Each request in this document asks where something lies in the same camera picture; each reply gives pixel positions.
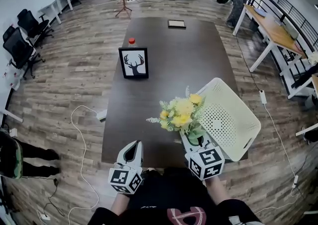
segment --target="red bottle cap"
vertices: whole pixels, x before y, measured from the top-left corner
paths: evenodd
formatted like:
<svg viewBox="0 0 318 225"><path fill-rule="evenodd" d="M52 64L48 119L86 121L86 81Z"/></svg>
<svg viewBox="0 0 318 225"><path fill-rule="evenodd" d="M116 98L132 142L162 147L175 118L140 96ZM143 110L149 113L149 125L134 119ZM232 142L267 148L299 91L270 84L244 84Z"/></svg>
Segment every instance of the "red bottle cap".
<svg viewBox="0 0 318 225"><path fill-rule="evenodd" d="M129 38L129 44L134 44L135 43L135 38Z"/></svg>

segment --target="plastic bottle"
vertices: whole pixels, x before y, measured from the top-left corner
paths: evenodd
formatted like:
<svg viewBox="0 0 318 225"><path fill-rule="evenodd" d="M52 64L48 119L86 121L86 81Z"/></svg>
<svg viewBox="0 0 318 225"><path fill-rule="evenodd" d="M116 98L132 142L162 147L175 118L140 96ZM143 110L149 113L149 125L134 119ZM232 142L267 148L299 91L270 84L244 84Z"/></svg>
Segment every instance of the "plastic bottle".
<svg viewBox="0 0 318 225"><path fill-rule="evenodd" d="M135 38L129 38L128 47L129 48L137 48L137 44L136 44Z"/></svg>

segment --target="framed deer picture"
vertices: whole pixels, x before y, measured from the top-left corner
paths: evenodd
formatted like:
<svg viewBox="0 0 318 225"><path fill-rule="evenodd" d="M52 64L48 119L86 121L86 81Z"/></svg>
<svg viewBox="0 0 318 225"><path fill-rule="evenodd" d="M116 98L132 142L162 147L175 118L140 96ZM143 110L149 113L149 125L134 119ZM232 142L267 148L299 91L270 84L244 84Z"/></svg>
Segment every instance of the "framed deer picture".
<svg viewBox="0 0 318 225"><path fill-rule="evenodd" d="M124 78L148 78L147 48L119 48Z"/></svg>

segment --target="perforated basket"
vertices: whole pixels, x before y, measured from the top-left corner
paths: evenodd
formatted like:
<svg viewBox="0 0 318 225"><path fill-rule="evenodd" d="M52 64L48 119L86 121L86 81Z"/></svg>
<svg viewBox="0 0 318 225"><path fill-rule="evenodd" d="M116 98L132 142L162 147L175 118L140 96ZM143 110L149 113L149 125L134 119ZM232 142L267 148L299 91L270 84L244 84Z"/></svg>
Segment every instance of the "perforated basket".
<svg viewBox="0 0 318 225"><path fill-rule="evenodd" d="M260 121L220 78L197 93L206 97L202 127L231 160L240 160L259 133Z"/></svg>

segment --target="flower bouquet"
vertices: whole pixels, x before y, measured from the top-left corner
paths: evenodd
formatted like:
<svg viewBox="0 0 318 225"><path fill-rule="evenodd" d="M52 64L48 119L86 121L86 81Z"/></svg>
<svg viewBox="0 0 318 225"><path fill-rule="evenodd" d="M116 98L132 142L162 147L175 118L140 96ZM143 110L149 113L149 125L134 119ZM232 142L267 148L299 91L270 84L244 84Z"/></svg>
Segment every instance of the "flower bouquet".
<svg viewBox="0 0 318 225"><path fill-rule="evenodd" d="M204 98L198 94L190 94L189 87L186 88L185 96L186 98L176 97L169 103L160 101L160 117L151 117L146 121L160 123L169 132L180 131L191 144L198 145L198 138L206 133L199 123L204 111Z"/></svg>

